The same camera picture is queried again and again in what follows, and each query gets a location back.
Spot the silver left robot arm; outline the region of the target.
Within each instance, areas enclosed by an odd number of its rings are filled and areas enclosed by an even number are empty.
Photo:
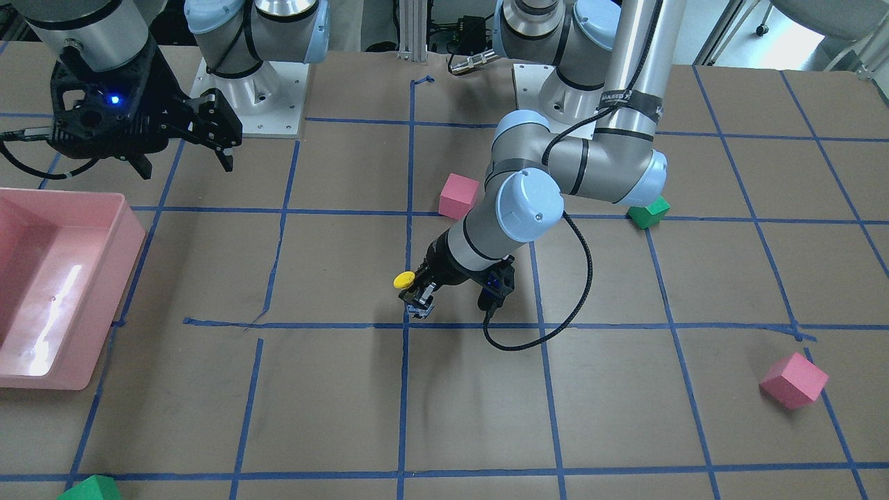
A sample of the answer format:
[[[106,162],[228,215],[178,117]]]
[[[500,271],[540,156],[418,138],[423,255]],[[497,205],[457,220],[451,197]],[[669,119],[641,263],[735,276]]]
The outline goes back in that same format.
[[[683,1],[497,4],[496,53],[550,65],[569,89],[591,92],[597,104],[575,123],[594,131],[556,133],[535,110],[502,117],[482,199],[429,245],[399,295],[407,313],[428,316],[438,289],[465,281],[482,288],[482,308],[501,307],[514,288],[512,253],[560,221],[566,195],[626,206],[660,196],[667,161],[653,141],[683,12]]]

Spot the pink cube near arm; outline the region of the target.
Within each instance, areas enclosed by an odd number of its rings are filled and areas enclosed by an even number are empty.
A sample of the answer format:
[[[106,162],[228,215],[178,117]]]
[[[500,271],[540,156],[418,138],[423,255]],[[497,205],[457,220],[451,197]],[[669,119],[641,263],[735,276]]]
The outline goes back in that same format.
[[[476,179],[450,173],[439,196],[439,215],[451,219],[464,218],[475,206],[479,185]]]

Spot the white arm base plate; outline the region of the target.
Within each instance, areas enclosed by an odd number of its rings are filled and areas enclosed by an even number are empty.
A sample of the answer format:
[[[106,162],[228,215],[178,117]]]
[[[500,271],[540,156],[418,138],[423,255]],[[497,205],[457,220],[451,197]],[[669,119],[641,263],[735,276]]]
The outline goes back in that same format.
[[[242,122],[245,138],[296,139],[303,123],[312,66],[290,61],[266,61],[253,75],[225,79],[206,72],[201,60],[190,96],[218,88]]]
[[[553,133],[594,116],[603,88],[602,83],[590,90],[572,87],[554,66],[529,63],[515,63],[513,80],[518,110],[533,110],[546,117]]]

